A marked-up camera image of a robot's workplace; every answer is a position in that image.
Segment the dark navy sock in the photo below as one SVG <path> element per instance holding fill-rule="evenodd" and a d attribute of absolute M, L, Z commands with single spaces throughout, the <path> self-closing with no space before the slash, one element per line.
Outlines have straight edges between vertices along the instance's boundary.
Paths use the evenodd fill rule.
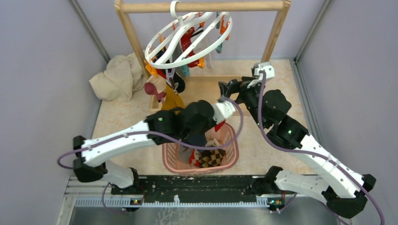
<path fill-rule="evenodd" d="M 189 148 L 202 151 L 207 144 L 207 139 L 205 135 L 192 135 L 186 138 L 184 142 L 189 145 Z"/>

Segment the plain red sock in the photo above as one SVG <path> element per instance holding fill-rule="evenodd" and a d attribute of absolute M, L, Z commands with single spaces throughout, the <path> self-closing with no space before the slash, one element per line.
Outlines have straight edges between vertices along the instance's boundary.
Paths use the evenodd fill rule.
<path fill-rule="evenodd" d="M 214 131 L 215 131 L 215 132 L 218 132 L 218 131 L 223 127 L 223 125 L 225 124 L 225 122 L 226 122 L 226 120 L 224 120 L 224 121 L 222 121 L 221 123 L 217 124 L 217 125 L 214 127 Z"/>

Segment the beige brown sock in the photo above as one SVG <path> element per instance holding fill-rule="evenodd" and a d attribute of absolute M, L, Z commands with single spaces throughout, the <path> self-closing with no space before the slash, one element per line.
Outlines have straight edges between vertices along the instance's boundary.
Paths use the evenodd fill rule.
<path fill-rule="evenodd" d="M 221 144 L 218 142 L 217 139 L 213 138 L 213 139 L 208 139 L 207 143 L 205 145 L 206 148 L 210 149 L 210 150 L 216 150 L 216 149 L 221 149 Z"/>

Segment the grey sock with striped cuff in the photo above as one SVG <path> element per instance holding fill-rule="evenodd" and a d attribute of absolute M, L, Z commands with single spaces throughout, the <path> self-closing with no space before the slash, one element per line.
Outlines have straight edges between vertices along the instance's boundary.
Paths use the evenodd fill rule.
<path fill-rule="evenodd" d="M 191 157 L 191 153 L 192 153 L 192 149 L 191 148 L 186 148 L 183 146 L 180 146 L 177 150 L 178 153 L 178 160 L 184 164 L 188 164 L 190 157 Z"/>

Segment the brown yellow argyle sock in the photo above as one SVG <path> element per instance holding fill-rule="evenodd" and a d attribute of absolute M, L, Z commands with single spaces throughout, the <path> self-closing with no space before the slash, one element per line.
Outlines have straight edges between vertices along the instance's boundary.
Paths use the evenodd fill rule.
<path fill-rule="evenodd" d="M 226 151 L 224 149 L 205 150 L 201 153 L 200 168 L 220 166 Z"/>

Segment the pink plastic laundry basket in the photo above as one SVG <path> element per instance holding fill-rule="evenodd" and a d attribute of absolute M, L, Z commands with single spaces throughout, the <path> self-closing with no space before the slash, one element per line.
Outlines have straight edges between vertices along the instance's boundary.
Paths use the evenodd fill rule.
<path fill-rule="evenodd" d="M 177 143 L 162 145 L 163 164 L 171 173 L 194 175 L 217 173 L 232 168 L 238 161 L 237 141 L 227 147 L 221 147 L 236 135 L 231 125 L 225 123 L 218 130 L 206 132 L 207 146 L 215 150 L 197 150 L 186 148 Z"/>

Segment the red patterned sock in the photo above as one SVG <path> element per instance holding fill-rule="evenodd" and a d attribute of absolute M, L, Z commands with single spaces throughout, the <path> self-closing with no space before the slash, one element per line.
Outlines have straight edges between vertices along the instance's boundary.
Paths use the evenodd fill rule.
<path fill-rule="evenodd" d="M 181 44 L 181 48 L 183 51 L 185 51 L 189 46 L 191 46 L 191 44 L 192 44 L 191 38 L 192 38 L 194 32 L 195 32 L 195 28 L 191 27 L 181 37 L 180 44 Z M 196 60 L 196 61 L 189 63 L 188 67 L 194 68 L 194 67 L 197 67 L 198 64 L 199 64 L 199 60 Z"/>

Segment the wooden hanger rack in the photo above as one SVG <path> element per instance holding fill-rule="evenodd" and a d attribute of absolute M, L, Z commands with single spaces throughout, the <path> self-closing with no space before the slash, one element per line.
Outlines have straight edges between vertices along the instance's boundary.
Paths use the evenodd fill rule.
<path fill-rule="evenodd" d="M 231 12 L 267 12 L 276 11 L 271 33 L 269 35 L 262 61 L 268 61 L 278 40 L 285 18 L 289 12 L 291 1 L 223 1 L 223 2 L 192 2 L 183 3 L 173 0 L 170 3 L 124 3 L 115 1 L 115 10 L 125 30 L 127 38 L 138 58 L 138 61 L 146 75 L 154 75 L 160 69 L 177 68 L 198 62 L 200 68 L 207 65 L 205 57 L 228 39 L 232 30 L 233 21 Z M 149 42 L 145 49 L 142 48 L 138 35 L 130 18 L 130 14 L 167 13 L 173 17 L 173 21 L 162 28 Z M 172 54 L 183 35 L 196 25 L 202 26 L 211 16 L 217 13 L 217 17 L 176 58 Z M 202 42 L 207 34 L 217 24 L 220 24 L 220 36 L 208 47 L 200 52 L 194 49 Z"/>

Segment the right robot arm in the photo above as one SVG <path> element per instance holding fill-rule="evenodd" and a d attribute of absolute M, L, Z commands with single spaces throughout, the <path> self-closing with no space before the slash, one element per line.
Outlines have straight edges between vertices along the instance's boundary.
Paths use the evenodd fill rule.
<path fill-rule="evenodd" d="M 292 154 L 314 172 L 301 175 L 273 166 L 251 185 L 251 190 L 263 187 L 270 193 L 281 190 L 303 194 L 343 218 L 355 217 L 372 201 L 368 194 L 375 177 L 354 172 L 326 151 L 307 128 L 288 115 L 291 103 L 280 90 L 265 91 L 264 84 L 248 78 L 218 85 L 222 97 L 237 94 L 236 103 L 246 106 L 261 131 L 268 129 L 266 140 L 272 147 Z"/>

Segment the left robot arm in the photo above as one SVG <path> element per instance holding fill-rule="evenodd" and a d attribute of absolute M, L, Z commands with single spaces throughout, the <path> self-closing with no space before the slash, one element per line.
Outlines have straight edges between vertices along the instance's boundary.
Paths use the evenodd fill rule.
<path fill-rule="evenodd" d="M 176 142 L 192 149 L 211 150 L 210 146 L 194 145 L 188 140 L 204 135 L 234 111 L 234 106 L 226 101 L 211 104 L 200 100 L 185 108 L 160 110 L 129 128 L 101 138 L 76 136 L 73 173 L 82 183 L 106 180 L 135 194 L 141 187 L 137 171 L 113 163 L 112 158 L 133 150 Z"/>

